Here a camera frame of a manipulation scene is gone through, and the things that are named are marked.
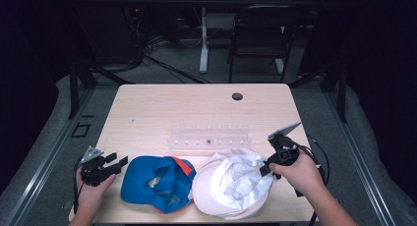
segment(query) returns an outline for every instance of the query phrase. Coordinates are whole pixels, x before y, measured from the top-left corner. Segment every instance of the white cap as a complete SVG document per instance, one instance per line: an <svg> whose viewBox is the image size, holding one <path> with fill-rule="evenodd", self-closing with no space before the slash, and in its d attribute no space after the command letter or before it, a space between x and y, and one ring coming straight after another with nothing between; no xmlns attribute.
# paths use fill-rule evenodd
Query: white cap
<svg viewBox="0 0 417 226"><path fill-rule="evenodd" d="M268 198L271 174L262 177L266 159L249 148L216 153L193 181L193 198L202 213L236 220L254 216Z"/></svg>

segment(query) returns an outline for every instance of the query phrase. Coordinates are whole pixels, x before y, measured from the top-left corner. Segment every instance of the black hole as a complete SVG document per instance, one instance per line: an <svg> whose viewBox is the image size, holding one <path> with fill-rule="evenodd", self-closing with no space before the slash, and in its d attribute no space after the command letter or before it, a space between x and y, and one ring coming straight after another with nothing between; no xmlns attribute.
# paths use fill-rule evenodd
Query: black hole
<svg viewBox="0 0 417 226"><path fill-rule="evenodd" d="M233 100L242 100L243 95L239 92L235 92L235 93L232 94L232 98L233 98Z"/></svg>

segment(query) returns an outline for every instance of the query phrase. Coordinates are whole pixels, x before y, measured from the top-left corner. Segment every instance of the table leg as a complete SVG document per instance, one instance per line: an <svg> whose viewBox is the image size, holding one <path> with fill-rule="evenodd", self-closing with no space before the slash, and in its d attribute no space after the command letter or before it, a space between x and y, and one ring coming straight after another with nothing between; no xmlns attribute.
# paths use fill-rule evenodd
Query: table leg
<svg viewBox="0 0 417 226"><path fill-rule="evenodd" d="M279 75L282 75L282 71L284 70L284 63L282 62L282 59L276 58L275 59L275 67L276 71Z"/></svg>
<svg viewBox="0 0 417 226"><path fill-rule="evenodd" d="M206 74L208 72L208 59L209 59L206 8L202 9L202 43L203 43L203 46L202 46L202 56L200 58L200 73Z"/></svg>

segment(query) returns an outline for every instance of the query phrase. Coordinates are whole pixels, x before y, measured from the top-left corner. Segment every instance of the blue fabric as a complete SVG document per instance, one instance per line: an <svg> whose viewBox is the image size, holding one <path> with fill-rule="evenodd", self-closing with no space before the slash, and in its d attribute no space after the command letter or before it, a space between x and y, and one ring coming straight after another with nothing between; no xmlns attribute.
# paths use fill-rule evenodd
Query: blue fabric
<svg viewBox="0 0 417 226"><path fill-rule="evenodd" d="M133 159L123 180L122 200L151 204L163 213L171 213L188 205L188 194L196 170L189 161L181 161L192 169L189 175L169 156L139 156Z"/></svg>

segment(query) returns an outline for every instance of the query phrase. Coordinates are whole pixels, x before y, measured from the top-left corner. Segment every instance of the table surface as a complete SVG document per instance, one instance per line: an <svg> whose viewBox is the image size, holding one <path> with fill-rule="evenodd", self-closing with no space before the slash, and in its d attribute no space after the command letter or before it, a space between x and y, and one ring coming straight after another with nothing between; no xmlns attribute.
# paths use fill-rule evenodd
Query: table surface
<svg viewBox="0 0 417 226"><path fill-rule="evenodd" d="M243 99L234 100L239 92ZM141 155L174 155L188 159L197 171L216 152L181 152L169 146L172 127L179 124L240 125L246 127L251 148L268 158L273 148L268 135L279 128L300 121L287 85L122 85L108 114L96 148L104 155L117 152L129 160ZM289 135L308 145L302 125ZM150 205L130 204L120 198L127 166L106 192L95 223L216 223L220 218L205 215L194 204L171 213L157 213ZM256 217L245 222L309 221L313 208L305 198L298 198L285 178L275 181L268 200Z"/></svg>

